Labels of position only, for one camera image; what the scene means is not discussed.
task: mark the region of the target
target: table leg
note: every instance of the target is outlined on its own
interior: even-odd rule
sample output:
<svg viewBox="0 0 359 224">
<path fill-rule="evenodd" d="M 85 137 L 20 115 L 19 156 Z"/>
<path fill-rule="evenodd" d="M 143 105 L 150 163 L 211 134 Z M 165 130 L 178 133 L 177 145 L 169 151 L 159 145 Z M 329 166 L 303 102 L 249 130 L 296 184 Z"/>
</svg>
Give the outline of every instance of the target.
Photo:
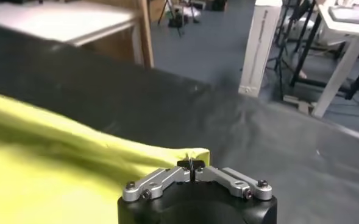
<svg viewBox="0 0 359 224">
<path fill-rule="evenodd" d="M 299 40 L 297 41 L 296 48 L 294 48 L 294 52 L 297 52 L 299 50 L 299 48 L 301 47 L 301 42 L 305 35 L 305 31 L 307 29 L 309 20 L 311 20 L 311 16 L 312 16 L 313 9 L 314 9 L 315 5 L 316 5 L 316 0 L 313 0 L 311 6 L 309 8 L 309 11 L 308 11 L 307 19 L 305 19 L 304 25 L 302 26 L 300 37 L 299 37 Z"/>
<path fill-rule="evenodd" d="M 319 102 L 312 111 L 312 115 L 316 117 L 323 117 L 327 107 L 331 104 L 332 99 L 338 93 L 343 81 L 349 76 L 351 69 L 359 56 L 359 37 L 355 37 L 350 42 L 349 48 L 344 54 L 342 60 L 339 62 L 335 71 L 333 72 L 330 81 L 325 87 Z"/>
<path fill-rule="evenodd" d="M 313 39 L 315 38 L 316 32 L 318 31 L 318 28 L 320 26 L 320 22 L 321 22 L 321 15 L 319 13 L 318 16 L 316 17 L 316 21 L 315 21 L 315 24 L 313 25 L 312 31 L 309 34 L 308 41 L 305 44 L 304 51 L 302 52 L 302 55 L 299 58 L 299 63 L 297 64 L 296 70 L 294 71 L 293 78 L 290 81 L 290 86 L 291 87 L 294 87 L 294 85 L 296 84 L 297 79 L 299 78 L 299 74 L 300 74 L 301 69 L 302 69 L 302 67 L 304 65 L 304 61 L 307 58 L 307 55 L 309 53 L 309 49 L 311 48 L 311 45 L 312 45 Z"/>
<path fill-rule="evenodd" d="M 288 0 L 288 3 L 286 3 L 286 6 L 285 6 L 285 11 L 283 12 L 283 16 L 282 16 L 282 19 L 281 19 L 281 24 L 279 25 L 277 38 L 275 39 L 275 42 L 277 44 L 279 44 L 279 38 L 281 37 L 282 31 L 283 31 L 283 24 L 285 23 L 285 19 L 286 19 L 286 16 L 288 14 L 290 2 L 291 2 L 291 0 Z"/>
<path fill-rule="evenodd" d="M 141 47 L 141 35 L 140 35 L 140 25 L 135 23 L 132 29 L 132 44 L 133 44 L 133 54 L 135 57 L 135 63 L 143 65 L 143 49 Z"/>
</svg>

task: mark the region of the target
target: wooden board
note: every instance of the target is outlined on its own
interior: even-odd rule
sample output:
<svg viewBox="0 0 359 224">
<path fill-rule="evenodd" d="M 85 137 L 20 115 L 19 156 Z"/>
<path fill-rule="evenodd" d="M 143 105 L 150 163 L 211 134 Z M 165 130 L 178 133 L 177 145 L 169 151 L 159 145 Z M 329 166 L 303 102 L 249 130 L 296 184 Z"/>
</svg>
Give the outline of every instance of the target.
<svg viewBox="0 0 359 224">
<path fill-rule="evenodd" d="M 147 0 L 86 0 L 97 2 L 116 7 L 124 7 L 127 9 L 134 9 L 140 13 L 140 33 L 141 45 L 143 48 L 144 64 L 147 68 L 154 67 L 154 55 L 152 52 L 151 28 L 149 26 L 149 16 Z M 87 46 L 96 52 L 109 55 L 116 60 L 129 61 L 128 52 L 133 52 L 131 32 L 121 32 L 112 35 L 112 37 L 104 38 L 97 43 L 92 43 Z"/>
</svg>

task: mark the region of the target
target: white desk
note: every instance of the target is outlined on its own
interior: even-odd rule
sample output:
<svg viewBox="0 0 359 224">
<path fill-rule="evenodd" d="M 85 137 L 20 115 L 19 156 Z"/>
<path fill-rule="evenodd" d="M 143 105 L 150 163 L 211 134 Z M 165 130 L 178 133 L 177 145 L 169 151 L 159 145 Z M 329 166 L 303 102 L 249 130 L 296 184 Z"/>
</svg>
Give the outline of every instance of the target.
<svg viewBox="0 0 359 224">
<path fill-rule="evenodd" d="M 359 24 L 341 23 L 332 20 L 328 13 L 329 5 L 318 4 L 319 12 L 324 20 L 325 25 L 332 31 L 337 33 L 352 35 L 352 41 L 344 54 L 342 60 L 339 62 L 331 79 L 325 87 L 321 97 L 312 111 L 312 115 L 316 117 L 323 117 L 327 107 L 331 104 L 332 99 L 338 93 L 343 81 L 349 76 L 352 67 L 359 55 Z"/>
<path fill-rule="evenodd" d="M 75 46 L 133 27 L 135 62 L 144 61 L 138 15 L 131 10 L 83 1 L 0 3 L 0 26 Z"/>
</svg>

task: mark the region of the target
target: tripod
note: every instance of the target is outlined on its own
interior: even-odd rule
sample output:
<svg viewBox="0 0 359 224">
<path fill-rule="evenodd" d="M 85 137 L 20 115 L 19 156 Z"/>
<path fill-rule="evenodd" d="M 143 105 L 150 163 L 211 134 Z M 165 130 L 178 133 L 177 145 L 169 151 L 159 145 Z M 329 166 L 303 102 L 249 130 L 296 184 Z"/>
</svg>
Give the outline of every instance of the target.
<svg viewBox="0 0 359 224">
<path fill-rule="evenodd" d="M 288 37 L 289 37 L 290 31 L 292 29 L 293 23 L 298 21 L 299 18 L 300 18 L 297 15 L 297 13 L 299 11 L 299 7 L 300 7 L 300 0 L 297 0 L 296 5 L 294 6 L 293 14 L 290 17 L 289 24 L 288 24 L 288 27 L 286 29 L 286 32 L 283 31 L 283 23 L 284 23 L 284 19 L 286 18 L 286 14 L 287 14 L 290 2 L 291 2 L 291 0 L 288 0 L 288 5 L 286 7 L 285 13 L 283 15 L 283 20 L 282 20 L 282 22 L 280 24 L 279 31 L 278 31 L 278 34 L 276 36 L 277 37 L 277 42 L 279 41 L 279 38 L 280 38 L 281 35 L 283 37 L 281 45 L 280 45 L 279 54 L 278 54 L 277 57 L 271 58 L 271 59 L 268 60 L 268 62 L 275 60 L 275 66 L 274 66 L 273 70 L 279 77 L 279 91 L 280 91 L 280 96 L 281 96 L 282 100 L 283 100 L 282 63 L 284 63 L 289 68 L 288 63 L 285 62 L 284 59 L 283 59 L 283 52 L 284 51 L 286 53 L 288 52 L 286 47 L 287 47 L 287 44 L 288 44 Z"/>
<path fill-rule="evenodd" d="M 190 5 L 191 16 L 193 17 L 193 22 L 194 22 L 194 23 L 199 23 L 199 21 L 196 20 L 196 18 L 195 18 L 195 16 L 194 16 L 193 3 L 191 3 L 191 0 L 188 1 L 188 4 Z M 170 1 L 169 1 L 169 0 L 165 0 L 165 5 L 164 5 L 164 7 L 163 7 L 163 9 L 162 9 L 162 13 L 160 14 L 159 20 L 157 21 L 157 24 L 158 24 L 158 25 L 160 25 L 160 21 L 162 20 L 162 17 L 163 17 L 163 14 L 164 14 L 164 12 L 165 12 L 165 9 L 166 9 L 166 6 L 167 6 L 167 5 L 168 5 L 168 8 L 169 8 L 169 12 L 170 12 L 170 14 L 171 14 L 171 16 L 172 16 L 172 19 L 175 19 L 175 18 L 176 18 L 176 17 L 175 17 L 175 14 L 174 14 L 174 11 L 172 10 L 172 5 L 171 5 Z M 185 25 L 185 23 L 184 23 L 184 15 L 182 15 L 182 24 L 183 24 L 183 26 Z M 181 31 L 180 31 L 180 27 L 179 27 L 179 26 L 177 26 L 177 30 L 178 30 L 179 37 L 181 37 L 181 36 L 182 36 L 182 33 L 181 33 Z"/>
</svg>

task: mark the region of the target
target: laptop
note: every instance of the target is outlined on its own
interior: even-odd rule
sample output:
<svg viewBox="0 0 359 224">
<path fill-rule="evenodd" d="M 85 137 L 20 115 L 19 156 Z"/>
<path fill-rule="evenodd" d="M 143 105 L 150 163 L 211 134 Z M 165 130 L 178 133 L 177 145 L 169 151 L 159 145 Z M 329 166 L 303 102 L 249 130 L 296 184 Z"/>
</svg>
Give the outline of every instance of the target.
<svg viewBox="0 0 359 224">
<path fill-rule="evenodd" d="M 328 9 L 331 18 L 337 22 L 359 24 L 359 7 L 332 6 Z"/>
</svg>

